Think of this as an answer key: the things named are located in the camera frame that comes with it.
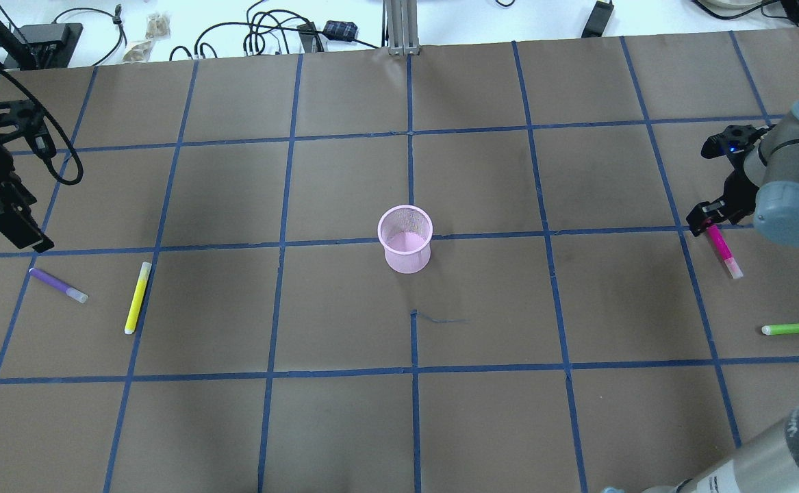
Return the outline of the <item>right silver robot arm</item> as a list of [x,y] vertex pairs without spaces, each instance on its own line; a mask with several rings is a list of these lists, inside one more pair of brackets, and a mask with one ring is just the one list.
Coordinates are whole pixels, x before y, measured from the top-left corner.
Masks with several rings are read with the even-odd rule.
[[[736,126],[710,137],[703,158],[727,157],[732,172],[724,193],[697,203],[686,221],[694,236],[706,234],[726,250],[718,225],[747,216],[776,244],[799,247],[799,100],[777,125]],[[653,492],[799,492],[799,405],[737,452],[678,485]]]

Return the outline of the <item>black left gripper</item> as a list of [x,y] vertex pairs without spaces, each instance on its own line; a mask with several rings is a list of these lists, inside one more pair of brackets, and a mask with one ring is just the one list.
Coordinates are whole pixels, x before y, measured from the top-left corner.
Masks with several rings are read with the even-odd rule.
[[22,138],[35,156],[50,162],[55,144],[45,124],[45,109],[31,100],[0,102],[0,233],[18,249],[43,253],[54,247],[31,213],[36,197],[24,186],[5,145]]

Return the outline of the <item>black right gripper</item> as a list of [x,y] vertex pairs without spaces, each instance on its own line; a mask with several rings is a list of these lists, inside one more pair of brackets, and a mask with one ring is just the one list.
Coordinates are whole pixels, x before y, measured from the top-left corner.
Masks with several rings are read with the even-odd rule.
[[704,141],[700,156],[708,160],[725,157],[732,171],[724,181],[722,196],[697,203],[688,213],[688,230],[694,237],[699,237],[712,225],[724,222],[738,225],[753,213],[759,185],[754,184],[746,172],[746,158],[755,152],[756,145],[772,128],[772,125],[728,125],[724,131]]

